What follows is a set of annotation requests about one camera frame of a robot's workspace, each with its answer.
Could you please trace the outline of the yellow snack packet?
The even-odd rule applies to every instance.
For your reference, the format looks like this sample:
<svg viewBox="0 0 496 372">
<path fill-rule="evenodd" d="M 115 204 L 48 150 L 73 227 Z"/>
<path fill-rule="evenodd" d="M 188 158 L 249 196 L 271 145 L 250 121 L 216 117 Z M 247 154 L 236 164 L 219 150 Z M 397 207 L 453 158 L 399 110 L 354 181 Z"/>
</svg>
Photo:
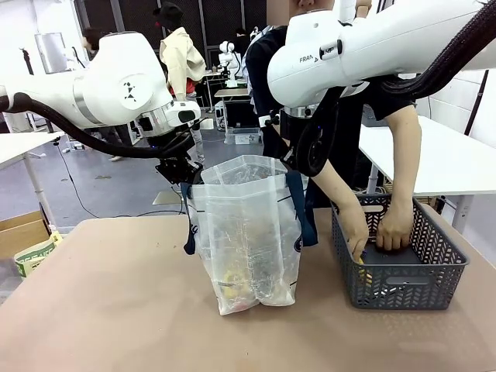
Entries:
<svg viewBox="0 0 496 372">
<path fill-rule="evenodd" d="M 253 300 L 250 281 L 244 274 L 228 270 L 219 282 L 225 300 L 235 306 L 248 305 Z"/>
</svg>

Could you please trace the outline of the brown background table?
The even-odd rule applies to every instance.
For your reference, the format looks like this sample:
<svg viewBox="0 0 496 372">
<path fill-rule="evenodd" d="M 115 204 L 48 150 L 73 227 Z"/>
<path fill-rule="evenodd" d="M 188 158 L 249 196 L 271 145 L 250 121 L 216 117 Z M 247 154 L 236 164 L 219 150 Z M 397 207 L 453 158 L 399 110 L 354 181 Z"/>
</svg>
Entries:
<svg viewBox="0 0 496 372">
<path fill-rule="evenodd" d="M 248 103 L 250 104 L 250 96 L 248 95 L 247 88 L 224 88 L 218 90 L 215 95 L 222 103 L 224 109 L 227 105 L 238 104 L 238 103 Z"/>
</svg>

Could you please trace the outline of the person's left forearm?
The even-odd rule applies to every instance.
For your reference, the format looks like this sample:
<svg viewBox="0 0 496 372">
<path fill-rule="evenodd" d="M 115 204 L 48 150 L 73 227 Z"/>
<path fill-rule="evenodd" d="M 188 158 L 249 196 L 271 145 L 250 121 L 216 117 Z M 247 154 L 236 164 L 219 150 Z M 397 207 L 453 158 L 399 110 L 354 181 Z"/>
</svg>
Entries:
<svg viewBox="0 0 496 372">
<path fill-rule="evenodd" d="M 413 105 L 401 108 L 386 117 L 394 150 L 394 176 L 391 199 L 392 211 L 410 219 L 412 198 L 419 171 L 422 129 Z"/>
</svg>

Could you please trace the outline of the black slanted stand pole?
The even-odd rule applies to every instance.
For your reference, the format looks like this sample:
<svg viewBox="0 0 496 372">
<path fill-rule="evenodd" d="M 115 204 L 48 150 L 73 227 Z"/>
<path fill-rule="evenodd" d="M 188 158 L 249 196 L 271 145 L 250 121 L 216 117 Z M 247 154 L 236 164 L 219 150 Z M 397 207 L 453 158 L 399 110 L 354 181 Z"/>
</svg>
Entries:
<svg viewBox="0 0 496 372">
<path fill-rule="evenodd" d="M 475 99 L 475 102 L 474 102 L 474 106 L 473 106 L 473 108 L 471 110 L 470 117 L 468 119 L 466 128 L 464 130 L 464 135 L 465 136 L 469 136 L 470 135 L 470 132 L 471 132 L 471 130 L 473 128 L 473 125 L 474 125 L 474 122 L 475 122 L 475 118 L 477 116 L 477 112 L 478 112 L 478 109 L 480 107 L 480 104 L 481 104 L 483 95 L 484 95 L 484 90 L 485 90 L 485 87 L 486 87 L 486 84 L 487 84 L 488 75 L 489 75 L 489 70 L 486 70 L 484 72 L 484 76 L 483 76 L 482 81 L 480 83 L 480 87 L 479 87 L 479 90 L 478 90 L 478 93 L 477 93 L 477 96 L 476 96 L 476 99 Z"/>
</svg>

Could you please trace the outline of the person's right hand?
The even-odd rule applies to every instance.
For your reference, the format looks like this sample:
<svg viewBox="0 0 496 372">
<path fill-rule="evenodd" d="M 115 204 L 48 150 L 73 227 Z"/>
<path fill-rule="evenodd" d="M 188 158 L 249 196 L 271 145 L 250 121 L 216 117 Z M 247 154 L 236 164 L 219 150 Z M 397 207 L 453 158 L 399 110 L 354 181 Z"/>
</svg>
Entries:
<svg viewBox="0 0 496 372">
<path fill-rule="evenodd" d="M 363 209 L 359 205 L 346 208 L 343 212 L 343 223 L 350 253 L 358 262 L 369 239 L 369 229 Z"/>
</svg>

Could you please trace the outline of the green and white paper bag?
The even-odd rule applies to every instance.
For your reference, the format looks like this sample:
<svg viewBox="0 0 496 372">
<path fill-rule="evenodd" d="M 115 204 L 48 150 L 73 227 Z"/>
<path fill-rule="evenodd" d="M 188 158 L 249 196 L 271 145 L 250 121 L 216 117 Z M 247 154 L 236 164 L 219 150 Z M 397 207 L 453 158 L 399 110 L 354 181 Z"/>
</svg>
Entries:
<svg viewBox="0 0 496 372">
<path fill-rule="evenodd" d="M 56 230 L 48 240 L 17 253 L 14 261 L 20 277 L 26 279 L 57 248 L 62 239 L 62 235 Z"/>
</svg>

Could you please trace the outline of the person in black t-shirt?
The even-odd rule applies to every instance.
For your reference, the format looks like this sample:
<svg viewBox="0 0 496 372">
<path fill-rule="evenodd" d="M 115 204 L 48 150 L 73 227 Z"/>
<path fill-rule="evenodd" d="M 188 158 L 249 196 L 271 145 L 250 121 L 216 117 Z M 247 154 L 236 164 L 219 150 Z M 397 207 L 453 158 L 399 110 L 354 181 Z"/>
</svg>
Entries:
<svg viewBox="0 0 496 372">
<path fill-rule="evenodd" d="M 270 0 L 273 5 L 278 0 Z M 287 24 L 291 17 L 316 9 L 332 9 L 335 0 L 281 0 L 278 11 L 281 23 L 258 36 L 246 52 L 245 62 L 251 84 L 253 104 L 259 118 L 277 111 L 281 105 L 276 102 L 267 83 L 267 68 L 272 56 L 284 45 Z M 335 138 L 329 153 L 329 161 L 338 175 L 351 187 L 363 187 L 367 172 L 360 164 L 365 159 L 359 151 L 360 129 L 363 107 L 370 106 L 377 120 L 392 123 L 393 114 L 413 105 L 409 100 L 389 97 L 375 85 L 361 93 L 342 98 Z"/>
</svg>

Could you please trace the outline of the black tripod stand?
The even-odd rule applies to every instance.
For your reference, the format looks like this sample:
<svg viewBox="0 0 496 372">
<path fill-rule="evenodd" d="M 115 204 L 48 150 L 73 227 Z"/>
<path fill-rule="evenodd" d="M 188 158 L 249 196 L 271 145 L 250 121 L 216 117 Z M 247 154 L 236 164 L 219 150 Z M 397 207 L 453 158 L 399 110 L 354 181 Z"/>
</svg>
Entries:
<svg viewBox="0 0 496 372">
<path fill-rule="evenodd" d="M 33 66 L 31 64 L 29 52 L 27 50 L 25 50 L 24 48 L 20 48 L 20 50 L 22 51 L 23 59 L 25 61 L 25 64 L 26 64 L 26 67 L 27 67 L 29 74 L 34 75 Z"/>
</svg>

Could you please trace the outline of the clear plastic storage box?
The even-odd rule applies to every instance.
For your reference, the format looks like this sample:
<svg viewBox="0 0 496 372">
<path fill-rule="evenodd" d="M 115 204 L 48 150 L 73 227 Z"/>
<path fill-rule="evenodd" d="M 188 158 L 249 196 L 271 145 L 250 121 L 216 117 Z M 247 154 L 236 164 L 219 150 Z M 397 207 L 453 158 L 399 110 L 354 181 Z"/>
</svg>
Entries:
<svg viewBox="0 0 496 372">
<path fill-rule="evenodd" d="M 228 127 L 225 132 L 224 144 L 252 145 L 261 143 L 261 132 L 258 128 Z"/>
</svg>

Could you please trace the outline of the grey framed board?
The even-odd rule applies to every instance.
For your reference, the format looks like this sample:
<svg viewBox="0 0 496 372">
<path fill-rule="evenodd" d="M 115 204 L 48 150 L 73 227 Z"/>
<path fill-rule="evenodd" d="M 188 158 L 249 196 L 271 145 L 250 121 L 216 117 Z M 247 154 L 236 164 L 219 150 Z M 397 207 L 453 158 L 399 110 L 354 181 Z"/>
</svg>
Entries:
<svg viewBox="0 0 496 372">
<path fill-rule="evenodd" d="M 67 70 L 65 43 L 61 33 L 37 33 L 36 46 L 46 74 L 56 74 Z"/>
</svg>

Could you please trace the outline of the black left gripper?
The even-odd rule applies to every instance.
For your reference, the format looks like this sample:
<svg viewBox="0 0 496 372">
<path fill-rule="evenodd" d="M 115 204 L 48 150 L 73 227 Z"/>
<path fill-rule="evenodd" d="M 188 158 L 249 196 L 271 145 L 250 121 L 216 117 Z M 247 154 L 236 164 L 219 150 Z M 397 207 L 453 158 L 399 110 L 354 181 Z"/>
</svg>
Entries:
<svg viewBox="0 0 496 372">
<path fill-rule="evenodd" d="M 203 171 L 203 165 L 193 161 L 188 154 L 184 157 L 176 156 L 160 159 L 155 168 L 170 184 L 202 183 L 201 172 Z"/>
</svg>

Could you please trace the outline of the clear shopping bag navy handles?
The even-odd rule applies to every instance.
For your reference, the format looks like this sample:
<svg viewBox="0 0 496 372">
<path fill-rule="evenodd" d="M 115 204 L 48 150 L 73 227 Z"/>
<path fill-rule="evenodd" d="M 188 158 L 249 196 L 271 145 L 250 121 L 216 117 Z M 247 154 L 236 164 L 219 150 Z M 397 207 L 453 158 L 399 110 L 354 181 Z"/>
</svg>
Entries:
<svg viewBox="0 0 496 372">
<path fill-rule="evenodd" d="M 181 185 L 190 222 L 184 250 L 200 256 L 220 315 L 293 305 L 301 250 L 318 242 L 305 211 L 308 178 L 274 158 L 243 155 L 202 171 L 201 179 Z M 248 305 L 224 299 L 219 282 L 228 270 L 250 281 Z"/>
</svg>

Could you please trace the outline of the black box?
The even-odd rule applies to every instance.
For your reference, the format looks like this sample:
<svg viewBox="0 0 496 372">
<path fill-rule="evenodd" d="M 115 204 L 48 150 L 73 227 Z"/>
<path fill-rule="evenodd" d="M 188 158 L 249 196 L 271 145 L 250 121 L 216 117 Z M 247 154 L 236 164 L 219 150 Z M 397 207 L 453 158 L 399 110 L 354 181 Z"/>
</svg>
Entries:
<svg viewBox="0 0 496 372">
<path fill-rule="evenodd" d="M 379 265 L 410 265 L 421 263 L 421 260 L 411 245 L 399 250 L 384 250 L 377 247 L 375 243 L 368 243 L 362 253 L 361 259 L 365 264 Z"/>
</svg>

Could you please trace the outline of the person's left hand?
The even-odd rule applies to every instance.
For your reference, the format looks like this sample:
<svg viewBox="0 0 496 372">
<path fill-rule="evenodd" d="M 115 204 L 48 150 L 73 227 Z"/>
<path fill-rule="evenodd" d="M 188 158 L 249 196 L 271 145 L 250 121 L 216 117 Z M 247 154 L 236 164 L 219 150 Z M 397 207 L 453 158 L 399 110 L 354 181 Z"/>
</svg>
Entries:
<svg viewBox="0 0 496 372">
<path fill-rule="evenodd" d="M 412 226 L 412 211 L 388 211 L 377 228 L 377 248 L 387 253 L 405 248 L 409 244 Z"/>
</svg>

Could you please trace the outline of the brown cardboard box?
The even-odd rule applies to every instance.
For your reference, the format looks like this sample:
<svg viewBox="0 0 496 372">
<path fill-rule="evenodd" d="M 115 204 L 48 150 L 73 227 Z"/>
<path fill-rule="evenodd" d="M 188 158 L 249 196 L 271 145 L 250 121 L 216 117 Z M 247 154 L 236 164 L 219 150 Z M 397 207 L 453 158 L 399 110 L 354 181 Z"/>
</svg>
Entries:
<svg viewBox="0 0 496 372">
<path fill-rule="evenodd" d="M 13 258 L 17 253 L 44 242 L 50 237 L 42 212 L 0 221 L 0 260 Z"/>
</svg>

